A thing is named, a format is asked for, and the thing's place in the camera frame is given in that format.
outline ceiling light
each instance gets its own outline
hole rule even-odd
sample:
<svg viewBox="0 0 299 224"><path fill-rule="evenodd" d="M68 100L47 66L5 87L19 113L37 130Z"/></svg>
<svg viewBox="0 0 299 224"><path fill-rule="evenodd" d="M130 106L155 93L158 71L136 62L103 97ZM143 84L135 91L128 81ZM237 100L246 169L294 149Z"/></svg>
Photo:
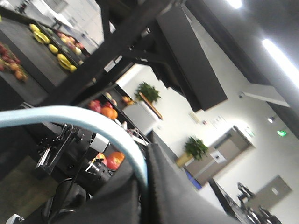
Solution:
<svg viewBox="0 0 299 224"><path fill-rule="evenodd" d="M274 121L275 121L275 118L277 118L277 114L276 115L273 115L273 116L271 116L271 117L268 117L268 121L270 122L270 123L273 123Z"/></svg>
<svg viewBox="0 0 299 224"><path fill-rule="evenodd" d="M278 63L286 75L299 87L299 71L284 55L284 53L270 40L263 40L263 46Z"/></svg>
<svg viewBox="0 0 299 224"><path fill-rule="evenodd" d="M274 122L274 120L275 120L275 118L274 118L274 117L269 117L269 118L268 118L268 121L269 121L270 123L273 123L273 122Z"/></svg>
<svg viewBox="0 0 299 224"><path fill-rule="evenodd" d="M241 0L226 0L233 8L238 9L242 6Z"/></svg>

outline light blue pipe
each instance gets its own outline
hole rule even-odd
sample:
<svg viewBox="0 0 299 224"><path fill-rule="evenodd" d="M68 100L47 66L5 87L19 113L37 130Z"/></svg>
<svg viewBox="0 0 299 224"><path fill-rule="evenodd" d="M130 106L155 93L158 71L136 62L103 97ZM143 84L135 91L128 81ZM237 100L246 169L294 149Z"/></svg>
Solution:
<svg viewBox="0 0 299 224"><path fill-rule="evenodd" d="M110 140L125 154L141 185L143 198L147 198L148 174L144 157L129 134L111 119L74 106L45 106L0 112L0 128L42 122L73 124L99 133Z"/></svg>

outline banana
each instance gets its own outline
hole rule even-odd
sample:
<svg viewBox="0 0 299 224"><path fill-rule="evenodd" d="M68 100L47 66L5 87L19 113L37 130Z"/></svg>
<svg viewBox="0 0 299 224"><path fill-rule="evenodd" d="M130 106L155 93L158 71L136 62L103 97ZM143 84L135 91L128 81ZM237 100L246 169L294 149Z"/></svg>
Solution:
<svg viewBox="0 0 299 224"><path fill-rule="evenodd" d="M29 24L29 28L31 29L32 32L36 31L36 32L40 32L39 28L34 25L34 24Z"/></svg>
<svg viewBox="0 0 299 224"><path fill-rule="evenodd" d="M71 73L73 73L76 69L77 69L77 67L76 67L75 65L72 65L72 64L71 64L71 65L69 66L69 70L70 70Z"/></svg>
<svg viewBox="0 0 299 224"><path fill-rule="evenodd" d="M57 54L57 60L61 67L69 70L71 67L71 63L63 54Z"/></svg>
<svg viewBox="0 0 299 224"><path fill-rule="evenodd" d="M50 40L48 39L48 37L45 34L39 32L39 31L34 31L33 36L40 43L43 43L43 44L49 44L50 43Z"/></svg>

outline orange pumpkin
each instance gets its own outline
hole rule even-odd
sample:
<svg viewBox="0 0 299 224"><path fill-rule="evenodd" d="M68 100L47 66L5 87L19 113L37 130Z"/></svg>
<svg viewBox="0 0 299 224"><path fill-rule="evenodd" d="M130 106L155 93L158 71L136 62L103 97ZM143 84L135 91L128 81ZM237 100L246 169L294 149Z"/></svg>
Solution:
<svg viewBox="0 0 299 224"><path fill-rule="evenodd" d="M110 118L111 120L117 119L118 113L115 109L110 107L103 107L101 109L101 114Z"/></svg>

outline door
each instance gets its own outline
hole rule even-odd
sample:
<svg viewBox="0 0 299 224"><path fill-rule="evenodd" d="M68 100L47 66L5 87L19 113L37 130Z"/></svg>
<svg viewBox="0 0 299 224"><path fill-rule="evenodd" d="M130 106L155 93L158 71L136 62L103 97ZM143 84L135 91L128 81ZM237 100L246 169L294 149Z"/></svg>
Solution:
<svg viewBox="0 0 299 224"><path fill-rule="evenodd" d="M201 161L191 162L187 165L186 169L194 179L203 185L250 145L249 141L240 131L233 128L216 141L212 147L209 147L207 157L203 157ZM223 156L225 161L218 163L216 159L210 155L210 153L215 150L219 151L220 156Z"/></svg>

